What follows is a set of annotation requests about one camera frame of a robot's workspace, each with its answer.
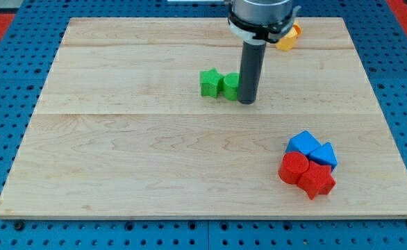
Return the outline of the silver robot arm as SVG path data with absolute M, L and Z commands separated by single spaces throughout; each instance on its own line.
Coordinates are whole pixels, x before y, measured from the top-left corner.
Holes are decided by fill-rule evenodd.
M 293 0 L 233 0 L 229 28 L 249 45 L 276 44 L 290 32 L 300 9 Z

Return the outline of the yellow block behind arm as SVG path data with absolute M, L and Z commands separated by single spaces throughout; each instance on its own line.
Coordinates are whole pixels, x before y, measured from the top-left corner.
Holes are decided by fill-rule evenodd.
M 299 24 L 299 22 L 297 20 L 294 20 L 294 23 L 293 23 L 292 26 L 295 29 L 296 33 L 297 33 L 297 37 L 299 37 L 303 32 L 303 29 L 302 29 L 301 25 Z

